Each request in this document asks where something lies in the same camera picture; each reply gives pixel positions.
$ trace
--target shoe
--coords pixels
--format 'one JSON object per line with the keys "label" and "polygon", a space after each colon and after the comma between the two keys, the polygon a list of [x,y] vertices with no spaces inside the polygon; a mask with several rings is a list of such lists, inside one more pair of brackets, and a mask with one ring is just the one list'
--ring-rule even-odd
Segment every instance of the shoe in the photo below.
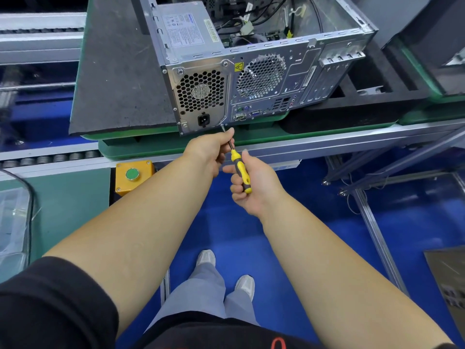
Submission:
{"label": "shoe", "polygon": [[251,276],[246,274],[239,278],[234,289],[242,289],[249,295],[250,301],[252,301],[253,296],[255,295],[255,281]]}
{"label": "shoe", "polygon": [[197,257],[196,266],[203,264],[203,263],[211,263],[213,267],[216,266],[216,257],[212,250],[203,250],[199,257]]}

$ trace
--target metal computer chassis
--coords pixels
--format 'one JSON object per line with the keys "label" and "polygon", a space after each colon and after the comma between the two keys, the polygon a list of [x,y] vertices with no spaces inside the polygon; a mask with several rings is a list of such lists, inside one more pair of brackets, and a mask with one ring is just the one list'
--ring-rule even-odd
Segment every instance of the metal computer chassis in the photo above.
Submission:
{"label": "metal computer chassis", "polygon": [[140,0],[180,134],[328,98],[377,31],[349,0],[335,1],[357,28],[225,48],[202,2]]}

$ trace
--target person's left hand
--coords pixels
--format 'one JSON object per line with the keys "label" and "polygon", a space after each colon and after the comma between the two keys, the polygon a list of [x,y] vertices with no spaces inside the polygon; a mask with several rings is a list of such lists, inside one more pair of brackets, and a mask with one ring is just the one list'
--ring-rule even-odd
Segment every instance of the person's left hand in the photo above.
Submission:
{"label": "person's left hand", "polygon": [[233,135],[234,129],[230,128],[226,132],[196,137],[188,143],[183,156],[192,157],[200,164],[206,165],[213,177],[217,177],[219,167],[225,161],[225,153],[231,151],[228,141],[234,143]]}

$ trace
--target plastic container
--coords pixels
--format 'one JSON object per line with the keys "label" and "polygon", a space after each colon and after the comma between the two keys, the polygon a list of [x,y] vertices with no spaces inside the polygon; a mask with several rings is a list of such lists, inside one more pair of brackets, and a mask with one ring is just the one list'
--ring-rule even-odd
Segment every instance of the plastic container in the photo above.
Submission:
{"label": "plastic container", "polygon": [[29,193],[24,188],[0,191],[0,282],[26,265],[26,219]]}

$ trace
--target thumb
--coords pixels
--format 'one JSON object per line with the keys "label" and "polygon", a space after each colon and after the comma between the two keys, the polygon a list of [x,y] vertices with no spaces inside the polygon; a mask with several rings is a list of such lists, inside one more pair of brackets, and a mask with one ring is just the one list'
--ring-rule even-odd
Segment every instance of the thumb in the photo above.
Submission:
{"label": "thumb", "polygon": [[242,161],[246,165],[246,169],[248,172],[252,172],[255,169],[258,169],[261,164],[264,164],[260,159],[253,157],[249,154],[249,151],[244,149],[242,151]]}
{"label": "thumb", "polygon": [[231,138],[233,138],[233,135],[234,135],[234,128],[230,128],[226,132],[218,132],[217,134],[212,134],[212,136],[216,140],[218,140],[220,146],[228,143],[228,141]]}

